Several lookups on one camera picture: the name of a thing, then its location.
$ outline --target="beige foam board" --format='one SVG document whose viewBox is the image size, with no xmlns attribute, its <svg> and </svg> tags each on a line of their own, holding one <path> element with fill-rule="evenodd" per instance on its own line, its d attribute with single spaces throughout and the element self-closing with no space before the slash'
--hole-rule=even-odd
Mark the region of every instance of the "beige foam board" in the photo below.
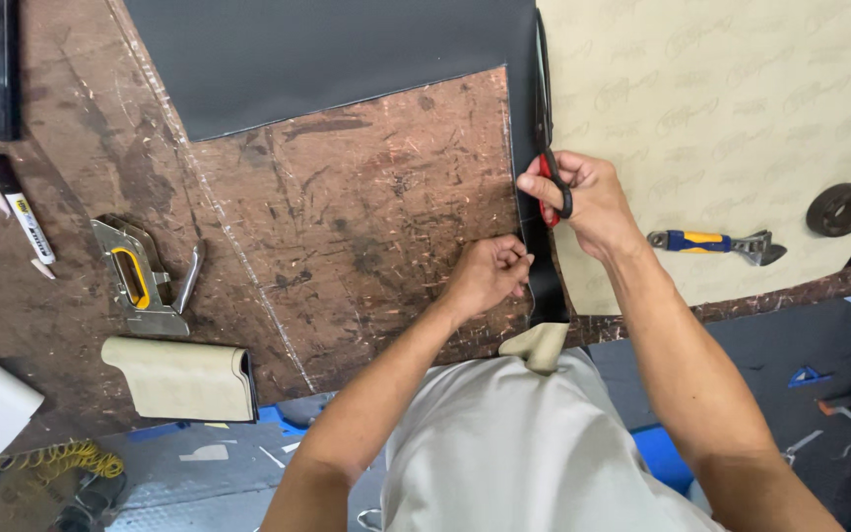
<svg viewBox="0 0 851 532">
<path fill-rule="evenodd" d="M 851 235 L 805 217 L 851 183 L 851 1 L 538 0 L 554 149 L 616 164 L 643 234 L 774 232 L 786 257 L 657 251 L 690 305 L 788 288 L 845 266 Z M 620 309 L 602 266 L 555 228 L 577 314 Z"/>
</svg>

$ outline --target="blue and yellow handle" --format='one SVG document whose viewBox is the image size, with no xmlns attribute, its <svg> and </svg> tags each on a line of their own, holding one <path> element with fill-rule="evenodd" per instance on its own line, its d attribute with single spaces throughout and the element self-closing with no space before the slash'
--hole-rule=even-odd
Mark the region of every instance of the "blue and yellow handle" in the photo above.
<svg viewBox="0 0 851 532">
<path fill-rule="evenodd" d="M 731 251 L 731 237 L 717 233 L 670 230 L 666 249 L 682 253 L 728 253 Z"/>
</svg>

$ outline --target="white marker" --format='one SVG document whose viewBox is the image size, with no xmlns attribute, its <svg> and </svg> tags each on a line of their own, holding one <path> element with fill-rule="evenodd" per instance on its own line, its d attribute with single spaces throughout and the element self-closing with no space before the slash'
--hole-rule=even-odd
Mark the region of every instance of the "white marker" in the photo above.
<svg viewBox="0 0 851 532">
<path fill-rule="evenodd" d="M 22 224 L 22 228 L 25 229 L 25 234 L 29 237 L 31 246 L 35 248 L 35 253 L 38 254 L 41 264 L 54 262 L 55 254 L 51 251 L 51 246 L 48 245 L 44 233 L 41 232 L 41 226 L 35 218 L 35 213 L 31 212 L 29 200 L 25 198 L 22 186 L 15 178 L 11 163 L 8 162 L 8 156 L 4 153 L 0 153 L 0 190 L 5 194 L 8 205 L 15 212 L 19 224 Z"/>
</svg>

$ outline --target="stapler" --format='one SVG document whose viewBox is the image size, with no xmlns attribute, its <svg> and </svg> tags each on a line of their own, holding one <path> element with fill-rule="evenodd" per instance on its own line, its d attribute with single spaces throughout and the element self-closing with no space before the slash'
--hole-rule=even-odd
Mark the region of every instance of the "stapler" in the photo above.
<svg viewBox="0 0 851 532">
<path fill-rule="evenodd" d="M 205 258 L 205 240 L 196 243 L 189 272 L 174 298 L 169 273 L 145 231 L 109 214 L 91 220 L 91 228 L 115 277 L 116 299 L 131 333 L 188 336 L 189 326 L 181 314 Z"/>
</svg>

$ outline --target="folded fabric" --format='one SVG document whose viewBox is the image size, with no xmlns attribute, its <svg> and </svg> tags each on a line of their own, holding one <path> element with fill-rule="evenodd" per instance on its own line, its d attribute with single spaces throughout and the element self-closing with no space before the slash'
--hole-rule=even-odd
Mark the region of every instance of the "folded fabric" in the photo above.
<svg viewBox="0 0 851 532">
<path fill-rule="evenodd" d="M 247 349 L 112 337 L 100 356 L 124 372 L 142 417 L 257 419 Z"/>
<path fill-rule="evenodd" d="M 497 352 L 501 356 L 520 357 L 526 360 L 530 371 L 550 375 L 557 370 L 557 357 L 569 329 L 569 323 L 541 323 L 505 340 Z"/>
</svg>

